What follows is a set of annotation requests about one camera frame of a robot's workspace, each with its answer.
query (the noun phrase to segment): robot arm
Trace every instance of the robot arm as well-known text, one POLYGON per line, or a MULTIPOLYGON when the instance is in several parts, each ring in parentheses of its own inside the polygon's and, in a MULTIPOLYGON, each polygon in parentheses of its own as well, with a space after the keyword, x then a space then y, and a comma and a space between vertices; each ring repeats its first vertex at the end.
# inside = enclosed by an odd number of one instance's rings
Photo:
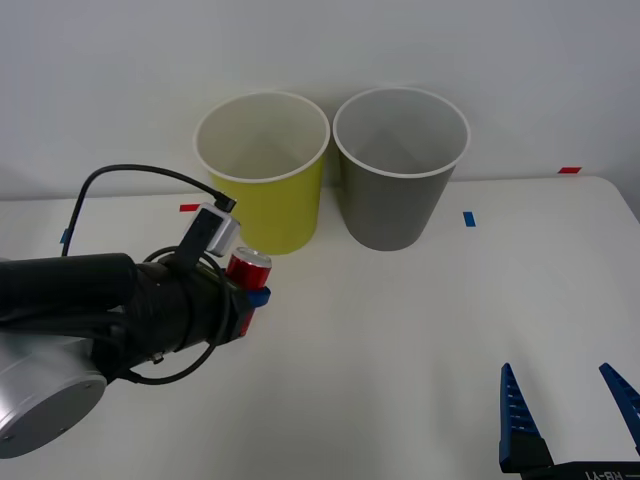
MULTIPOLYGON (((84 194, 85 187, 63 253, 84 194)), ((235 202, 224 198, 199 208, 180 245, 138 265, 121 253, 0 263, 0 458, 65 433, 116 379, 180 380, 218 345, 244 335, 254 309, 268 298, 262 287, 271 264, 249 249, 232 258, 242 268, 226 274, 213 260, 211 254, 226 253, 240 227, 229 213, 235 202), (251 271, 261 283, 251 281, 251 271), (205 352, 180 373, 146 378, 131 371, 201 342, 209 344, 205 352)))

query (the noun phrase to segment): blue tape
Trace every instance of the blue tape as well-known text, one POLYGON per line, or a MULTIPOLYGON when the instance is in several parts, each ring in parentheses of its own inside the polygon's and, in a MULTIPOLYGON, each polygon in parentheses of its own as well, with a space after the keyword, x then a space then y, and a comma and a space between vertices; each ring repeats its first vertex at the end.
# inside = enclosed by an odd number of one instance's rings
POLYGON ((267 287, 261 288, 260 290, 251 290, 247 293, 249 294, 249 301, 253 308, 264 307, 269 303, 269 298, 271 297, 271 290, 267 287))
POLYGON ((464 215, 464 223, 467 227, 475 227, 476 219, 473 218, 473 212, 462 212, 464 215))

